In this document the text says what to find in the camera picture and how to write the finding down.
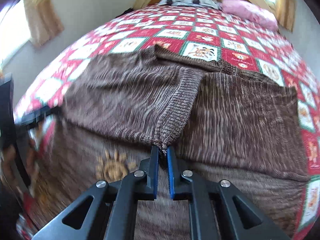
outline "brown knitted sweater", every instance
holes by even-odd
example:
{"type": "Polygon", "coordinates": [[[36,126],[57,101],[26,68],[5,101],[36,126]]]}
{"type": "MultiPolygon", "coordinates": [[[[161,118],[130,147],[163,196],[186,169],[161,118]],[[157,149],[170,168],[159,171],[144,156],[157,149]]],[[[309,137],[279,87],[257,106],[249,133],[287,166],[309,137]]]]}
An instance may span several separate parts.
{"type": "MultiPolygon", "coordinates": [[[[33,217],[43,226],[97,179],[115,181],[174,145],[190,169],[229,179],[289,235],[309,180],[297,95],[229,63],[159,46],[97,56],[71,85],[40,167],[33,217]]],[[[139,202],[135,239],[189,239],[188,205],[169,199],[160,169],[154,202],[139,202]]]]}

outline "beige curtain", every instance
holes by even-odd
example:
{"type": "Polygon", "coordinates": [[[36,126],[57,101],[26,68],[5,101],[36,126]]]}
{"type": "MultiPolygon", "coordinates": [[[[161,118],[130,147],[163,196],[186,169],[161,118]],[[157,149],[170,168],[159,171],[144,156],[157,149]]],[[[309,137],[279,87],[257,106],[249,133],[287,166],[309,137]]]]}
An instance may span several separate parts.
{"type": "Polygon", "coordinates": [[[51,0],[23,0],[31,33],[30,41],[40,47],[64,30],[51,0]]]}
{"type": "Polygon", "coordinates": [[[276,0],[276,19],[290,32],[293,30],[295,10],[295,0],[276,0]]]}

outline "gray wall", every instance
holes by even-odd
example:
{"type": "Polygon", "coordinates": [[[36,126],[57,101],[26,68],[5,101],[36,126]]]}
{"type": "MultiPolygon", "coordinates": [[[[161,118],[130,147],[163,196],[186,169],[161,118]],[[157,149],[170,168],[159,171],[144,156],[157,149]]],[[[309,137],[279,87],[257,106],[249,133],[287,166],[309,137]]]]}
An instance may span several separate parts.
{"type": "Polygon", "coordinates": [[[320,80],[320,25],[304,0],[296,0],[293,32],[280,29],[320,80]]]}
{"type": "Polygon", "coordinates": [[[52,0],[65,30],[39,49],[27,42],[3,67],[14,78],[14,105],[36,76],[81,36],[133,6],[135,0],[52,0]]]}

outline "silver bolt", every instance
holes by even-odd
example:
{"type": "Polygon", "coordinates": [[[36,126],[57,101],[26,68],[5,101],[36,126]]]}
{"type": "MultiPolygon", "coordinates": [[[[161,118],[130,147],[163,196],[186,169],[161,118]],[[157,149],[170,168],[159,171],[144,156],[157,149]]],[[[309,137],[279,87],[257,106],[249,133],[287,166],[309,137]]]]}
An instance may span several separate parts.
{"type": "Polygon", "coordinates": [[[144,175],[144,171],[137,170],[137,171],[134,172],[134,175],[136,177],[142,177],[144,175]]]}
{"type": "Polygon", "coordinates": [[[220,185],[223,186],[223,187],[230,187],[231,183],[229,180],[227,179],[224,179],[220,182],[220,185]]]}
{"type": "Polygon", "coordinates": [[[104,181],[104,180],[99,180],[97,183],[96,183],[96,186],[97,187],[105,187],[107,185],[107,183],[104,181]]]}
{"type": "Polygon", "coordinates": [[[193,174],[192,171],[189,171],[189,170],[185,170],[183,171],[182,175],[185,176],[185,177],[191,177],[193,174]]]}

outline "checkered bedspread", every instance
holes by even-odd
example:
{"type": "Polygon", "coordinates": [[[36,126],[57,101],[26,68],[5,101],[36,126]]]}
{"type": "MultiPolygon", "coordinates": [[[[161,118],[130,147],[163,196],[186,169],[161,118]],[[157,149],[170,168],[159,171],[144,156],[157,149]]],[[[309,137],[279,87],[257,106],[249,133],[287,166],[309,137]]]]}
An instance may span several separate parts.
{"type": "MultiPolygon", "coordinates": [[[[294,86],[302,139],[313,175],[297,214],[294,239],[302,239],[319,215],[320,98],[310,68],[277,33],[210,8],[149,6],[116,18],[65,49],[35,79],[18,103],[15,117],[43,105],[62,103],[70,84],[97,54],[131,52],[153,44],[206,61],[224,59],[240,69],[261,72],[280,86],[294,86]]],[[[46,150],[53,122],[43,126],[40,152],[46,150]]]]}

